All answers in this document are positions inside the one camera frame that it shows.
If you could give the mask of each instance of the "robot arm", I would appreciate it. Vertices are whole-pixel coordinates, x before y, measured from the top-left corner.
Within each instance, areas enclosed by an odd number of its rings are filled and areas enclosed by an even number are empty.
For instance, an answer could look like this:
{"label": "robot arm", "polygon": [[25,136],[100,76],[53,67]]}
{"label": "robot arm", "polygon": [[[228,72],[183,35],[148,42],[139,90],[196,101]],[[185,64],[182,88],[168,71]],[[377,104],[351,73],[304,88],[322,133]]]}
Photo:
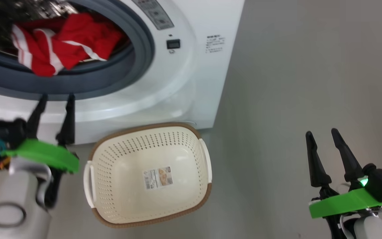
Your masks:
{"label": "robot arm", "polygon": [[[3,163],[9,170],[0,186],[0,239],[47,238],[51,220],[48,210],[56,204],[61,176],[66,171],[75,172],[79,167],[77,157],[65,149],[66,145],[74,143],[74,96],[69,96],[65,120],[56,136],[59,146],[36,139],[46,102],[44,95],[27,122],[22,119],[0,121],[0,166]],[[36,145],[32,151],[29,149],[31,145]],[[57,151],[61,153],[58,155],[67,157],[54,159],[36,148]],[[12,155],[8,165],[4,155]]]}
{"label": "robot arm", "polygon": [[[311,185],[321,187],[320,196],[309,204],[312,218],[326,219],[332,239],[382,238],[382,169],[368,164],[361,168],[348,145],[337,129],[332,129],[335,147],[340,151],[349,192],[338,194],[330,188],[331,177],[326,174],[317,154],[317,145],[312,132],[306,133]],[[344,221],[344,217],[358,214],[360,218]]]}

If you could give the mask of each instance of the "clothes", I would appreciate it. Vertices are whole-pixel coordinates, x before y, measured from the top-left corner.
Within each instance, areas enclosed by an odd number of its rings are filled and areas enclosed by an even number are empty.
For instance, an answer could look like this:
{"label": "clothes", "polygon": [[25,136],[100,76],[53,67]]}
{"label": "clothes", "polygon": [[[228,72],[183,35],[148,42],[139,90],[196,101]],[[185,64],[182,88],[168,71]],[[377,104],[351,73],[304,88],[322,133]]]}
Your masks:
{"label": "clothes", "polygon": [[126,35],[114,23],[88,13],[16,23],[12,29],[19,62],[44,77],[88,58],[106,61],[121,39]]}

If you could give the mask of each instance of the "white washing machine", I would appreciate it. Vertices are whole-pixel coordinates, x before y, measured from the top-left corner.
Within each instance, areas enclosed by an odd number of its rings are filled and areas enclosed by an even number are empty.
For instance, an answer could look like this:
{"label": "white washing machine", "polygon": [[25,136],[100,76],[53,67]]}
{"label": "white washing machine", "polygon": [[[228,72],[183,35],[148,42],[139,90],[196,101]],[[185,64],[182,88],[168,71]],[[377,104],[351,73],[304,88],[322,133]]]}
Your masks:
{"label": "white washing machine", "polygon": [[[65,100],[73,92],[76,144],[167,121],[185,121],[197,129],[213,126],[244,0],[72,2],[104,14],[124,30],[132,53],[119,58],[130,58],[128,63],[109,60],[42,78],[0,55],[0,119],[27,119],[39,95],[48,93],[38,138],[55,142]],[[118,84],[121,78],[127,80]]]}

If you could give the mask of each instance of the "green led light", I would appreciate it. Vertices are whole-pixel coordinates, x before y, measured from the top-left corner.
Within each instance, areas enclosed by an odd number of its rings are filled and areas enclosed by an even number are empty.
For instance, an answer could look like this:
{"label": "green led light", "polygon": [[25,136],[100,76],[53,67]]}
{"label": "green led light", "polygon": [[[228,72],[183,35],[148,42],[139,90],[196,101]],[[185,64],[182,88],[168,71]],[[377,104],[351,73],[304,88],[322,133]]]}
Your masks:
{"label": "green led light", "polygon": [[362,186],[365,186],[368,183],[368,179],[361,180],[360,183],[362,183]]}

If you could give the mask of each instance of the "green plastic part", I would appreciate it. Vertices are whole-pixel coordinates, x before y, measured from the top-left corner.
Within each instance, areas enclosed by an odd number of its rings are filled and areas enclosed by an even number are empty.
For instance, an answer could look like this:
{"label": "green plastic part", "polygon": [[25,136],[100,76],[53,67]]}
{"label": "green plastic part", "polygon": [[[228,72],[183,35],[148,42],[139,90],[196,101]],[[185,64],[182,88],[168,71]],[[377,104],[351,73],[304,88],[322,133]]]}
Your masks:
{"label": "green plastic part", "polygon": [[37,139],[26,139],[16,150],[6,150],[2,156],[21,156],[69,173],[79,171],[79,160],[66,148]]}
{"label": "green plastic part", "polygon": [[329,197],[309,206],[312,218],[337,215],[382,206],[365,189],[355,189],[346,194]]}

